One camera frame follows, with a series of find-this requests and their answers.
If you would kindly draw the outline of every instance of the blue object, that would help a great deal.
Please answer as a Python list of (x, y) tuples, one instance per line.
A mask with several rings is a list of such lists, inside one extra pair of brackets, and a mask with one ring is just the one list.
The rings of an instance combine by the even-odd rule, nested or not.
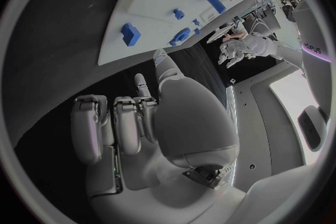
[(189, 34), (190, 34), (190, 29), (189, 28), (185, 28), (185, 29), (179, 31), (174, 36), (174, 38), (169, 42), (169, 44), (172, 45), (172, 46), (176, 46), (177, 42), (184, 41), (185, 39), (187, 39), (188, 36), (189, 36)]
[(226, 11), (226, 7), (220, 0), (208, 0), (208, 2), (217, 10), (219, 14), (223, 14)]
[(193, 20), (193, 23), (195, 23), (195, 25), (199, 26), (199, 21), (197, 19)]
[(178, 9), (175, 9), (173, 13), (178, 20), (181, 20), (184, 17), (184, 13)]
[(132, 24), (125, 24), (122, 28), (123, 40), (127, 46), (134, 46), (141, 34)]

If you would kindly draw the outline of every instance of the dark floor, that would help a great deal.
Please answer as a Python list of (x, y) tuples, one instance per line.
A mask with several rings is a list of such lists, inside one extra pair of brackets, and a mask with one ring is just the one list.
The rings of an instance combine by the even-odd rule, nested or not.
[[(275, 64), (275, 61), (267, 59), (255, 60), (256, 67), (246, 70), (246, 64), (251, 64), (251, 61), (244, 60), (227, 70), (224, 65), (217, 65), (218, 52), (218, 43), (196, 44), (170, 56), (186, 76), (211, 90), (225, 107), (226, 87), (231, 78), (243, 80)], [(158, 99), (155, 66), (151, 60), (106, 78), (76, 96), (105, 95), (110, 104), (117, 96), (135, 97), (134, 76), (137, 73), (144, 75), (152, 96)], [(21, 138), (15, 151), (29, 177), (57, 208), (77, 223), (93, 224), (98, 221), (91, 213), (86, 197), (86, 167), (78, 161), (71, 141), (70, 112), (74, 98), (66, 100), (38, 121)]]

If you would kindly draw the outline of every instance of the humanoid robot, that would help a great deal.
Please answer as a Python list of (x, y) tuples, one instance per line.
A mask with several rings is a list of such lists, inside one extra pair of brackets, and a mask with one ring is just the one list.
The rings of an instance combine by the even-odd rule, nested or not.
[(285, 47), (280, 41), (273, 41), (258, 32), (252, 32), (244, 39), (226, 41), (220, 46), (220, 50), (218, 64), (229, 59), (230, 61), (226, 64), (227, 68), (241, 61), (244, 57), (251, 59), (270, 55), (278, 60), (284, 59), (304, 70), (300, 50)]

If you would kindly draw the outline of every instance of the purple light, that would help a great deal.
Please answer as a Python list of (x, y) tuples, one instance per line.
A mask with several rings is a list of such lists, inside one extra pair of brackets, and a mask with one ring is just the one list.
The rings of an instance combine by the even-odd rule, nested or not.
[(309, 50), (308, 48), (306, 48), (304, 45), (302, 45), (302, 50), (304, 50), (306, 53), (309, 53), (310, 55), (313, 55), (321, 60), (325, 60), (328, 63), (331, 63), (332, 61), (329, 60), (328, 58), (325, 58), (323, 56), (317, 55), (316, 53), (313, 53), (311, 50)]

